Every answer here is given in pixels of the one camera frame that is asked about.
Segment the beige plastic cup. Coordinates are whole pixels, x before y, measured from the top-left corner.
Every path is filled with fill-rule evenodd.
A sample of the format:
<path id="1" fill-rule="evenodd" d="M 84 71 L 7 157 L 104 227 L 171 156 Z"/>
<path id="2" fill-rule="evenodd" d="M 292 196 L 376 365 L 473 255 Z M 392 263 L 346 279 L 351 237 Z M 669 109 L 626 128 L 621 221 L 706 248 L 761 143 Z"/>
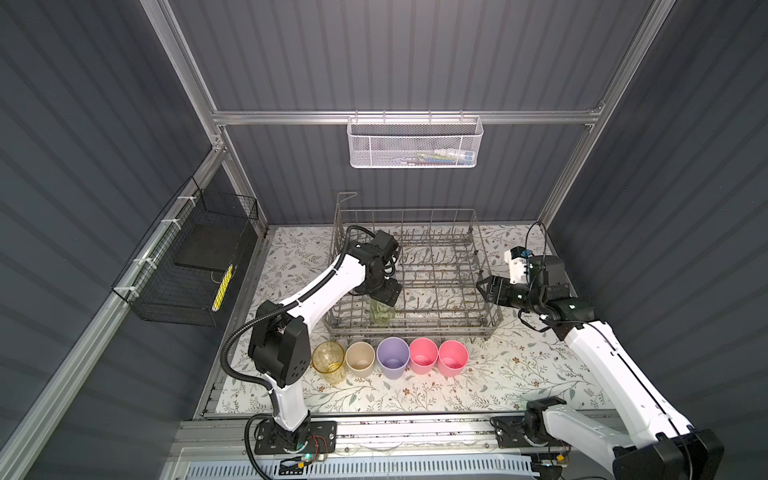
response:
<path id="1" fill-rule="evenodd" d="M 367 342 L 355 342 L 346 350 L 345 362 L 347 370 L 352 375 L 365 378 L 374 369 L 376 362 L 375 349 Z"/>

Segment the white mesh wall basket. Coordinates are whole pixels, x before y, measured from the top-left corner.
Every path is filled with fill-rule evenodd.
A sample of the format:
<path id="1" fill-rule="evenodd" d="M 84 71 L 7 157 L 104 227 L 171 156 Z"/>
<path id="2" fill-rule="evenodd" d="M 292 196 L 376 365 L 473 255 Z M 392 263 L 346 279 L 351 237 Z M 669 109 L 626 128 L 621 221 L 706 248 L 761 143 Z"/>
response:
<path id="1" fill-rule="evenodd" d="M 398 159 L 411 152 L 451 148 L 474 151 L 477 165 L 484 126 L 478 117 L 352 117 L 346 133 L 350 165 L 357 169 L 471 169 L 410 166 Z"/>

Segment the yellow brush in basket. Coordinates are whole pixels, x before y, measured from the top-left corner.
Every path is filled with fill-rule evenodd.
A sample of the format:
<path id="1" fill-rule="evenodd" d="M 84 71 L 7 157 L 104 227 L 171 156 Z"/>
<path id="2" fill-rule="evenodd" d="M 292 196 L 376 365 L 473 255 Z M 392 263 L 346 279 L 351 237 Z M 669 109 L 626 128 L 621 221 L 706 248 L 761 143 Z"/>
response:
<path id="1" fill-rule="evenodd" d="M 221 307 L 223 305 L 223 302 L 224 302 L 224 299 L 225 299 L 225 296 L 226 296 L 226 293 L 227 293 L 227 290 L 228 290 L 228 287 L 229 287 L 229 284 L 230 284 L 230 282 L 232 280 L 232 277 L 234 275 L 234 270 L 235 270 L 234 266 L 232 264 L 230 264 L 227 267 L 227 270 L 222 275 L 222 278 L 221 278 L 220 282 L 218 283 L 218 289 L 217 289 L 216 295 L 214 297 L 214 300 L 213 300 L 213 303 L 212 303 L 212 306 L 211 306 L 211 311 L 212 312 L 218 312 L 221 309 Z"/>

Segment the yellow transparent cup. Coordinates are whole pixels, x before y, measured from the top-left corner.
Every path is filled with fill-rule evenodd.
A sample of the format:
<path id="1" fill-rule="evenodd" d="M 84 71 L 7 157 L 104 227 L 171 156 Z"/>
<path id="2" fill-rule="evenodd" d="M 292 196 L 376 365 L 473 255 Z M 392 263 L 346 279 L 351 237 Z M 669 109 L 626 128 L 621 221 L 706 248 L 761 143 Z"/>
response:
<path id="1" fill-rule="evenodd" d="M 339 384 L 345 380 L 345 349 L 335 341 L 319 344 L 311 356 L 314 370 L 329 384 Z"/>

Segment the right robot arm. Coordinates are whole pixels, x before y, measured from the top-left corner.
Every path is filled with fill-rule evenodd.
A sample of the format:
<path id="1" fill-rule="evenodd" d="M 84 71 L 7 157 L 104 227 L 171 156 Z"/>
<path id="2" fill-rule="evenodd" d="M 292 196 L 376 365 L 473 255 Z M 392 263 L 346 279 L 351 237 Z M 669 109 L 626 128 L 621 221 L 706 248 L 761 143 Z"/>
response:
<path id="1" fill-rule="evenodd" d="M 578 412 L 557 396 L 527 403 L 516 426 L 526 441 L 544 447 L 566 443 L 617 479 L 712 479 L 724 445 L 700 430 L 652 384 L 620 344 L 593 304 L 573 295 L 564 262 L 524 247 L 505 254 L 508 277 L 481 278 L 476 288 L 488 303 L 535 314 L 588 367 L 615 407 L 620 433 Z"/>

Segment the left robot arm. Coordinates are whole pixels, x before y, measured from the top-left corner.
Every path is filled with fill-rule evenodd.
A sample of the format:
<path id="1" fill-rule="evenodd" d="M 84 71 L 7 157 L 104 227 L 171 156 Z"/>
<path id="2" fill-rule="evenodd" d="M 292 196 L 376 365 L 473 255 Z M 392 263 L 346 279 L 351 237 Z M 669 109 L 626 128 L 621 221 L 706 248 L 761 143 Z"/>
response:
<path id="1" fill-rule="evenodd" d="M 310 436 L 311 414 L 301 380 L 311 363 L 310 334 L 342 297 L 367 296 L 393 307 L 402 291 L 395 279 L 399 244 L 392 235 L 359 225 L 347 228 L 344 244 L 333 263 L 305 288 L 278 303 L 263 302 L 255 317 L 235 330 L 219 353 L 229 377 L 264 387 L 272 405 L 277 444 L 298 451 Z M 257 376 L 235 370 L 230 351 L 248 333 L 247 355 Z"/>

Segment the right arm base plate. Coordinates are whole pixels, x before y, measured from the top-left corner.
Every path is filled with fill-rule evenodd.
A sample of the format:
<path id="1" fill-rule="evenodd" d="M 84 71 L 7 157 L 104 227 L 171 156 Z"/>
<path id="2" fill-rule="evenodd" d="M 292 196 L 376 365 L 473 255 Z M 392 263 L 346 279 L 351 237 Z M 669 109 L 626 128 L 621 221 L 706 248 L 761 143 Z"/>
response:
<path id="1" fill-rule="evenodd" d="M 549 435 L 541 425 L 524 415 L 492 416 L 489 420 L 500 448 L 569 447 L 569 444 Z"/>

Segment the aluminium mounting rail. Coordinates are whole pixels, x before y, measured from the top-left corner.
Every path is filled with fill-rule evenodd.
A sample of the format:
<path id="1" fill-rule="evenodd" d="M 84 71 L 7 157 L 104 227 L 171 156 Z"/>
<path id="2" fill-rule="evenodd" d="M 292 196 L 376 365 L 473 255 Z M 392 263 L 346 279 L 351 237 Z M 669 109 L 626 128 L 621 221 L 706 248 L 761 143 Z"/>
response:
<path id="1" fill-rule="evenodd" d="M 554 453 L 570 455 L 580 452 L 572 440 L 554 441 L 547 447 L 533 447 L 526 440 L 517 440 L 513 448 L 501 448 L 497 437 L 501 430 L 492 426 L 495 417 L 521 418 L 521 411 L 489 411 L 469 413 L 406 413 L 406 414 L 316 414 L 315 422 L 333 422 L 335 433 L 315 440 L 308 438 L 306 446 L 312 453 L 324 453 L 334 446 L 341 456 L 419 455 L 428 453 L 470 453 L 501 451 Z M 183 421 L 172 443 L 169 460 L 243 459 L 246 418 L 235 416 L 200 421 Z"/>

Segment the items in white basket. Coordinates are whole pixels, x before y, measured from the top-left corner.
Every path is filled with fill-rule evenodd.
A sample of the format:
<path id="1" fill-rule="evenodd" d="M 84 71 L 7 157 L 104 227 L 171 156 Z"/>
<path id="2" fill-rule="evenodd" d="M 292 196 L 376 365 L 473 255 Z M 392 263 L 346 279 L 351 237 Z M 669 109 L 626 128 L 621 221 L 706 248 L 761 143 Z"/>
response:
<path id="1" fill-rule="evenodd" d="M 411 152 L 398 162 L 410 166 L 453 166 L 474 167 L 476 153 L 462 149 L 437 149 L 431 151 Z"/>

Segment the pink plastic cup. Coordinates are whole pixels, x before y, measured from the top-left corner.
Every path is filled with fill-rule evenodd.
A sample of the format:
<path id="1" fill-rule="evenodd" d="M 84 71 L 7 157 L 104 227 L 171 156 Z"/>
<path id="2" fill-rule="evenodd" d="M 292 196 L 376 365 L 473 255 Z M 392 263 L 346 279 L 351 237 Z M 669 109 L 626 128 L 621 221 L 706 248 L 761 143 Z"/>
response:
<path id="1" fill-rule="evenodd" d="M 446 378 L 460 375 L 469 362 L 467 347 L 457 340 L 446 340 L 438 349 L 438 370 Z"/>
<path id="2" fill-rule="evenodd" d="M 432 371 L 438 360 L 439 349 L 429 338 L 417 338 L 410 344 L 410 368 L 417 375 Z"/>

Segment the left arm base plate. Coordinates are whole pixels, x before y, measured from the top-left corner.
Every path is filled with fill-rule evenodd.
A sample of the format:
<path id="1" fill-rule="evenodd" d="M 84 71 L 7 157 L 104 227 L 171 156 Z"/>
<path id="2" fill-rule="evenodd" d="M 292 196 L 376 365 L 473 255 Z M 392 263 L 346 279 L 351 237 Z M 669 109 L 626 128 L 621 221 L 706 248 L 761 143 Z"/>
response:
<path id="1" fill-rule="evenodd" d="M 329 454 L 336 449 L 338 424 L 334 421 L 303 422 L 288 431 L 273 419 L 261 421 L 253 434 L 257 455 Z"/>

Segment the floral table mat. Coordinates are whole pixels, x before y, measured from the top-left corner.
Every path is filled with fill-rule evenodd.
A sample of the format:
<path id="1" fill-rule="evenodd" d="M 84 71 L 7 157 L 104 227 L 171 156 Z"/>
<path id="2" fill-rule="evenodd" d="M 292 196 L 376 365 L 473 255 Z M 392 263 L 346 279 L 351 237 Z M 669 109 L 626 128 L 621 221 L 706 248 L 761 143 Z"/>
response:
<path id="1" fill-rule="evenodd" d="M 480 224 L 493 274 L 506 275 L 502 253 L 523 245 L 529 224 Z M 269 243 L 247 319 L 264 300 L 280 300 L 305 286 L 328 265 L 332 226 L 277 227 Z M 407 368 L 396 380 L 376 365 L 367 377 L 348 373 L 330 385 L 310 367 L 303 378 L 305 402 L 313 413 L 479 412 L 522 410 L 528 400 L 558 396 L 577 409 L 613 409 L 587 367 L 551 332 L 537 334 L 501 309 L 503 321 L 490 339 L 451 336 L 464 343 L 469 363 L 454 378 L 437 368 L 417 375 Z M 212 413 L 227 416 L 269 413 L 266 391 L 229 377 L 212 395 Z"/>

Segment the green transparent cup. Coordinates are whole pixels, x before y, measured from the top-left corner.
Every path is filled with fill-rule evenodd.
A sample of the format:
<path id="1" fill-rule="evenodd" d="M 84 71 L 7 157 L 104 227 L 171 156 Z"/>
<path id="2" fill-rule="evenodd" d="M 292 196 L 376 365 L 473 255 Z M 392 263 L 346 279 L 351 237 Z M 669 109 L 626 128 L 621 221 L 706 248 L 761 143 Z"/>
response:
<path id="1" fill-rule="evenodd" d="M 378 300 L 371 299 L 369 307 L 370 322 L 374 327 L 385 328 L 396 318 L 396 309 Z"/>

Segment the purple plastic cup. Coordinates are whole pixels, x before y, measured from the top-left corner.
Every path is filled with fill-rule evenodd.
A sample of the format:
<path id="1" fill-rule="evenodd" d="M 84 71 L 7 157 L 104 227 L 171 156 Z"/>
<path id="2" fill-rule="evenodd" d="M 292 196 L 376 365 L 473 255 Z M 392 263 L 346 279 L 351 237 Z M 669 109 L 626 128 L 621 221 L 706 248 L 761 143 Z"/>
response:
<path id="1" fill-rule="evenodd" d="M 402 338 L 388 337 L 379 343 L 376 357 L 383 375 L 396 380 L 403 375 L 410 362 L 410 347 Z"/>

